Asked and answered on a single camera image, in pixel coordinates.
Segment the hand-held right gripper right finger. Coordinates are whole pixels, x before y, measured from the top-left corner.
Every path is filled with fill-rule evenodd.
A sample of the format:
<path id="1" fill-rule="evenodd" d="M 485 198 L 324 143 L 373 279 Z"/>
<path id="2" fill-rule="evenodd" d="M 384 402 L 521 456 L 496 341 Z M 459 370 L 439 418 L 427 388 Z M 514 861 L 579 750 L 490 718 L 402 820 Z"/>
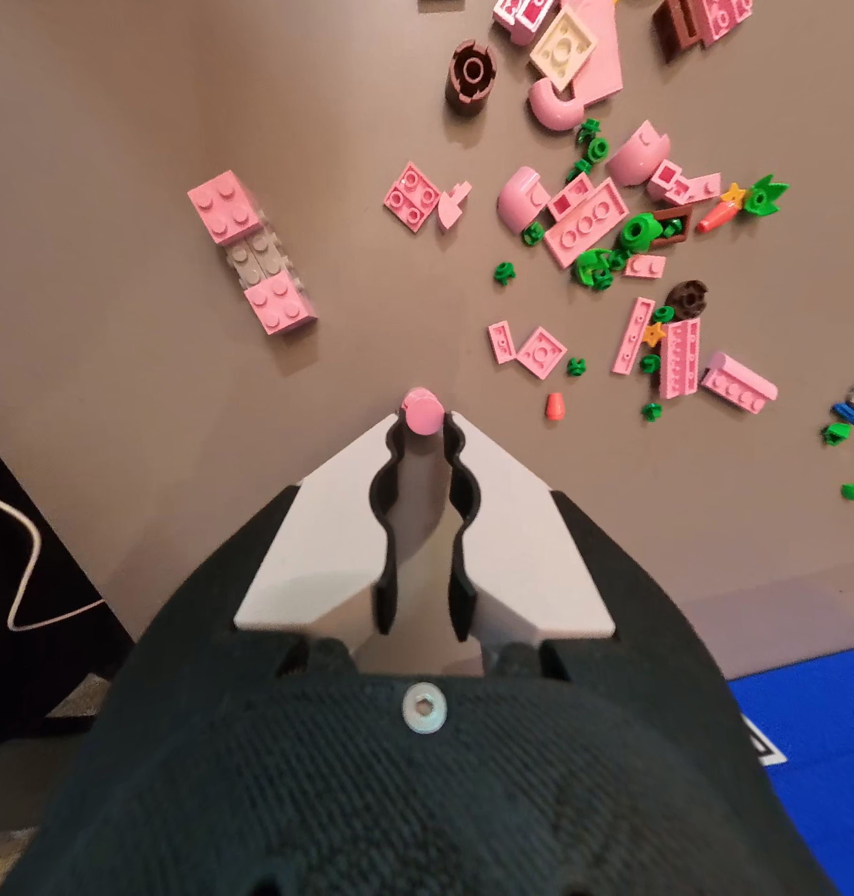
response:
<path id="1" fill-rule="evenodd" d="M 447 589 L 456 639 L 508 644 L 615 632 L 551 487 L 459 412 L 444 418 L 449 500 L 460 516 Z"/>

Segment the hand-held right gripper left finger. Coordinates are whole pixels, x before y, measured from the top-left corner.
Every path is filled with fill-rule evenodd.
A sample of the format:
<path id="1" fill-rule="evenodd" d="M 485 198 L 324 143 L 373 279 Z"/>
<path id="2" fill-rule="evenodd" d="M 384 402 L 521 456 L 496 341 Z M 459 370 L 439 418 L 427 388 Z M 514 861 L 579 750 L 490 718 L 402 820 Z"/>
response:
<path id="1" fill-rule="evenodd" d="M 298 484 L 239 609 L 245 631 L 387 635 L 398 600 L 396 537 L 405 416 L 391 413 Z"/>

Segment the pink toy brick assembly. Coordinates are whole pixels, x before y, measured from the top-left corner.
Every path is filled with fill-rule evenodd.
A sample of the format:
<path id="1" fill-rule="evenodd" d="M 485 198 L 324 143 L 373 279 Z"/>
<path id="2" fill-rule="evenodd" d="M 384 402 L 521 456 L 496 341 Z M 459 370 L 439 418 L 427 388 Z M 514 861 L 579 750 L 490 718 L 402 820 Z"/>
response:
<path id="1" fill-rule="evenodd" d="M 288 334 L 318 320 L 271 221 L 231 170 L 192 188 L 187 196 L 208 234 L 223 250 L 267 334 Z"/>

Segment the pile of small toy bricks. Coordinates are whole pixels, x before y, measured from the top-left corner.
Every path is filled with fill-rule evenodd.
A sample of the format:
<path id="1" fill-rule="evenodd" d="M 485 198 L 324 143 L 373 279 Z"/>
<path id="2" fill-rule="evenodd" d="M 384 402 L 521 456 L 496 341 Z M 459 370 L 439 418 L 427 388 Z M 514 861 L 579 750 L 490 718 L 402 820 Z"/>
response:
<path id="1" fill-rule="evenodd" d="M 670 63 L 698 43 L 710 48 L 752 15 L 753 3 L 661 2 L 652 23 L 664 61 Z M 659 133 L 649 120 L 611 154 L 600 121 L 589 118 L 586 111 L 622 88 L 617 2 L 495 2 L 492 18 L 513 45 L 533 49 L 565 4 L 573 7 L 599 45 L 564 92 L 556 92 L 542 76 L 530 87 L 527 103 L 546 130 L 572 132 L 582 156 L 554 196 L 533 168 L 523 166 L 511 176 L 500 191 L 497 211 L 513 234 L 526 245 L 543 241 L 558 267 L 569 268 L 578 283 L 600 292 L 612 285 L 617 272 L 660 278 L 667 260 L 650 249 L 685 242 L 692 232 L 692 208 L 698 203 L 719 200 L 695 228 L 702 235 L 739 214 L 764 218 L 780 210 L 777 201 L 789 185 L 776 182 L 772 174 L 749 189 L 732 184 L 721 196 L 719 173 L 686 177 L 669 158 L 668 135 Z M 641 185 L 652 201 L 665 208 L 631 214 L 619 188 Z M 445 233 L 461 218 L 470 190 L 465 182 L 440 191 L 409 162 L 389 189 L 384 207 L 411 233 L 435 213 Z M 659 374 L 662 399 L 690 396 L 701 385 L 756 415 L 778 398 L 778 388 L 769 380 L 724 352 L 712 355 L 701 378 L 700 317 L 707 292 L 701 281 L 688 280 L 673 287 L 659 308 L 653 300 L 638 297 L 612 375 L 629 375 L 642 345 L 659 348 L 658 354 L 641 359 L 641 369 Z M 498 364 L 516 360 L 543 380 L 563 357 L 564 347 L 542 328 L 534 330 L 517 352 L 507 322 L 490 325 L 488 338 Z"/>

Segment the blue storage bin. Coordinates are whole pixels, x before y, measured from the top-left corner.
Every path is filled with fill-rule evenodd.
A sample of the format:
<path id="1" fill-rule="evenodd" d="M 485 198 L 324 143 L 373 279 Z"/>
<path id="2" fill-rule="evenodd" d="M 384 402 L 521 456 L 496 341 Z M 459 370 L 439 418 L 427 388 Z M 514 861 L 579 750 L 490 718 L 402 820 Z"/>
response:
<path id="1" fill-rule="evenodd" d="M 854 649 L 738 678 L 743 714 L 784 762 L 776 794 L 841 894 L 854 895 Z"/>

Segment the brown round brick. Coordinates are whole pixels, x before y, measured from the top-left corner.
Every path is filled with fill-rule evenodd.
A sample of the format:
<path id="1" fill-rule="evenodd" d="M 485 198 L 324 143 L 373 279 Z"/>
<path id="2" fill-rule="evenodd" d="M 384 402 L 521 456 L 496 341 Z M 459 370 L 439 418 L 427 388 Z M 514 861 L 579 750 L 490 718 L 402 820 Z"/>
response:
<path id="1" fill-rule="evenodd" d="M 459 116 L 473 118 L 485 107 L 498 74 L 493 50 L 474 39 L 462 42 L 447 68 L 445 100 Z"/>

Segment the white square plate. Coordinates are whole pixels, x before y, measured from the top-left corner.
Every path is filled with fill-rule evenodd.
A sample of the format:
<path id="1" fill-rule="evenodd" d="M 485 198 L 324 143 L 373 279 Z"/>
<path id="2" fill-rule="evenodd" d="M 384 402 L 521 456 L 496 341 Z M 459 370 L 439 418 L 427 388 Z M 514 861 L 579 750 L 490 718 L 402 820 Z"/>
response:
<path id="1" fill-rule="evenodd" d="M 563 5 L 530 53 L 530 62 L 556 92 L 566 90 L 599 45 L 597 36 Z"/>

